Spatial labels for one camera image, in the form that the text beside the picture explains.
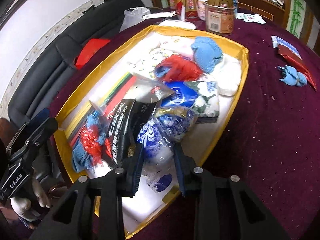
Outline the white gloved left hand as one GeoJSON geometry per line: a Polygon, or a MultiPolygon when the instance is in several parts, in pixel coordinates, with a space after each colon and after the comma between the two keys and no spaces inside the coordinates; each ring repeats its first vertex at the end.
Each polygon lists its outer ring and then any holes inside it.
{"type": "Polygon", "coordinates": [[[11,206],[26,221],[34,222],[50,209],[50,200],[35,177],[19,174],[10,187],[11,206]]]}

